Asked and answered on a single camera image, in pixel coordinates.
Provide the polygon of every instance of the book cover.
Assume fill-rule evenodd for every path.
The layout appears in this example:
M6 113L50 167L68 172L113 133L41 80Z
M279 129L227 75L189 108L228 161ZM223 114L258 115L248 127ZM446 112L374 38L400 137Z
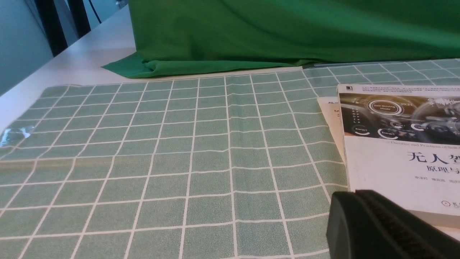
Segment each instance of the book cover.
M339 151L342 161L345 161L343 146L343 129L340 121L340 104L337 97L318 97L317 98L321 112L331 131L332 139Z
M460 87L339 85L350 191L460 228Z

